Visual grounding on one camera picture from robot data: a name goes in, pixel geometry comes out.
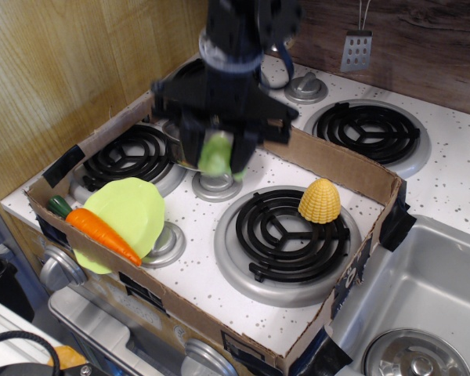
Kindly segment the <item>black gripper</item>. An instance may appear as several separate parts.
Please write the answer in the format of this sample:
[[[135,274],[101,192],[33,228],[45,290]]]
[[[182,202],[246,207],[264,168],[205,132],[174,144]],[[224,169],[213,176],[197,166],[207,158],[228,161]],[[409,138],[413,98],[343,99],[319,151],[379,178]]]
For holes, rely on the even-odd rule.
[[[242,172],[255,148],[264,140],[287,143],[291,136],[291,122],[298,111],[251,89],[249,96],[239,100],[183,102],[163,95],[164,81],[151,85],[155,95],[157,114],[179,122],[179,137],[183,155],[191,166],[197,166],[209,128],[222,129],[234,134],[230,156],[232,173]]]

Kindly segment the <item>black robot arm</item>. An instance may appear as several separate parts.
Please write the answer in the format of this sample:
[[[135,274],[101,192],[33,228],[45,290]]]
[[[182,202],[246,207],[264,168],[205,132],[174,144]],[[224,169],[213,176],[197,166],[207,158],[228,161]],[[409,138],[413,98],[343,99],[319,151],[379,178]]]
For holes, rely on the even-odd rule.
[[[173,74],[151,85],[154,115],[179,128],[184,163],[200,167],[210,131],[227,132],[229,167],[240,173],[255,148],[265,141],[288,143],[298,111],[268,95],[262,81],[265,52],[276,47],[289,75],[291,57],[284,43],[302,18],[296,1],[210,1],[199,36],[203,67]]]

